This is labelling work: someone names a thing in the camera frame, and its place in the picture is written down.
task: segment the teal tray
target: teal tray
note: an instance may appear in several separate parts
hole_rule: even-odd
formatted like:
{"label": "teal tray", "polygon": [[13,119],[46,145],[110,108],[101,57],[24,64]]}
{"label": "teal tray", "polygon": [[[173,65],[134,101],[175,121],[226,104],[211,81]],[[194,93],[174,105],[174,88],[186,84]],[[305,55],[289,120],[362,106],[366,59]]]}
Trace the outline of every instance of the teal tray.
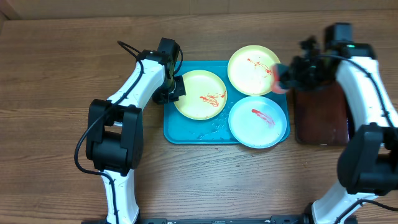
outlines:
{"label": "teal tray", "polygon": [[[183,75],[192,70],[207,70],[218,75],[226,86],[228,92],[227,102],[220,114],[214,118],[197,121],[182,115],[174,103],[164,106],[164,136],[174,144],[239,144],[229,130],[228,115],[232,106],[247,95],[239,92],[232,86],[228,79],[228,61],[184,61],[176,76]],[[289,112],[287,110],[286,95],[273,92],[264,97],[277,103],[285,113],[287,127],[280,142],[290,134]]]}

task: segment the black cable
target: black cable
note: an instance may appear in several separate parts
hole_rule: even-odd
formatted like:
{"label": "black cable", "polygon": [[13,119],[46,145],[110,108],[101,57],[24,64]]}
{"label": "black cable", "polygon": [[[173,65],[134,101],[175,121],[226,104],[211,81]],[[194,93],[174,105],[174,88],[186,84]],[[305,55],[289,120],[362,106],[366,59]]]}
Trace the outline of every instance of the black cable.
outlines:
{"label": "black cable", "polygon": [[380,202],[375,202],[373,200],[368,200],[368,199],[359,199],[357,200],[354,204],[352,204],[350,207],[348,207],[343,214],[341,214],[339,217],[337,217],[335,224],[339,224],[341,222],[341,220],[347,215],[349,214],[350,211],[352,211],[355,207],[357,207],[358,205],[362,205],[362,203],[371,203],[373,205],[377,205],[378,207],[393,211],[393,212],[398,212],[398,208],[394,208],[394,207],[390,207],[388,205],[384,205]]}
{"label": "black cable", "polygon": [[138,74],[138,77],[136,79],[136,81],[134,81],[134,83],[129,87],[129,89],[123,93],[122,97],[120,97],[120,99],[118,99],[116,102],[114,102],[112,104],[111,107],[109,107],[103,114],[101,114],[94,122],[92,125],[90,125],[90,127],[87,128],[87,130],[83,133],[83,135],[81,136],[80,140],[78,141],[77,145],[76,145],[76,149],[75,149],[75,165],[77,166],[77,168],[82,171],[83,173],[86,174],[93,174],[93,175],[101,175],[103,177],[106,177],[109,180],[109,184],[111,185],[112,188],[112,198],[113,198],[113,208],[114,208],[114,215],[116,217],[116,224],[119,224],[119,216],[118,216],[118,209],[116,207],[116,191],[114,188],[114,180],[111,178],[110,175],[105,174],[103,172],[98,172],[98,171],[92,171],[92,170],[86,170],[84,168],[82,168],[82,166],[79,163],[78,160],[78,156],[79,156],[79,149],[81,147],[81,145],[83,144],[83,141],[85,140],[85,138],[87,137],[87,134],[89,133],[89,131],[93,128],[93,126],[101,119],[103,119],[103,117],[105,115],[107,115],[111,110],[113,110],[113,108],[118,105],[120,102],[122,102],[127,96],[128,94],[131,92],[131,90],[137,85],[138,81],[141,79],[142,74],[144,74],[144,65],[142,64],[141,60],[138,59],[137,55],[135,55],[133,52],[131,52],[129,49],[127,49],[125,46],[135,50],[136,52],[139,52],[137,49],[135,49],[134,47],[131,47],[128,44],[125,44],[121,41],[118,41],[118,44],[124,48],[125,50],[127,50],[134,58],[136,58],[137,62],[139,63],[139,65],[141,66],[141,71]]}
{"label": "black cable", "polygon": [[178,71],[180,71],[180,68],[182,66],[182,61],[183,61],[183,57],[182,57],[182,49],[180,46],[178,46],[180,48],[180,53],[181,53],[181,62],[180,65],[178,65],[178,68],[174,71],[174,75],[178,73]]}
{"label": "black cable", "polygon": [[118,40],[118,44],[122,47],[122,48],[124,48],[125,50],[127,50],[130,54],[132,54],[132,55],[135,55],[134,53],[132,53],[129,49],[127,49],[126,47],[128,47],[128,48],[130,48],[130,49],[133,49],[135,52],[137,52],[138,54],[141,54],[141,51],[139,51],[139,50],[137,50],[137,49],[135,49],[134,47],[131,47],[130,45],[128,45],[128,44],[126,44],[126,43],[124,43],[124,42],[121,42],[120,40]]}
{"label": "black cable", "polygon": [[381,93],[380,93],[380,89],[379,89],[379,87],[377,87],[376,81],[374,81],[374,79],[372,77],[372,74],[370,72],[366,71],[366,69],[363,68],[362,66],[360,66],[357,63],[353,62],[352,60],[350,60],[348,58],[345,58],[345,57],[342,57],[342,56],[338,56],[338,55],[318,55],[318,58],[337,58],[337,59],[340,59],[340,60],[344,60],[344,61],[347,61],[347,62],[351,63],[357,69],[359,69],[360,71],[362,71],[363,73],[366,74],[366,76],[371,80],[371,82],[372,82],[372,84],[373,84],[373,86],[374,86],[374,88],[376,90],[377,97],[379,98],[379,101],[380,101],[381,109],[383,110],[383,113],[384,113],[384,117],[386,117],[386,121],[387,121],[388,125],[390,126],[390,128],[392,128],[392,131],[394,132],[396,140],[398,140],[398,132],[397,132],[396,128],[394,127],[394,125],[393,125],[393,123],[392,123],[392,121],[390,119],[389,112],[387,111],[386,106],[384,105],[384,102],[383,102],[383,99],[382,99],[382,96],[381,96]]}

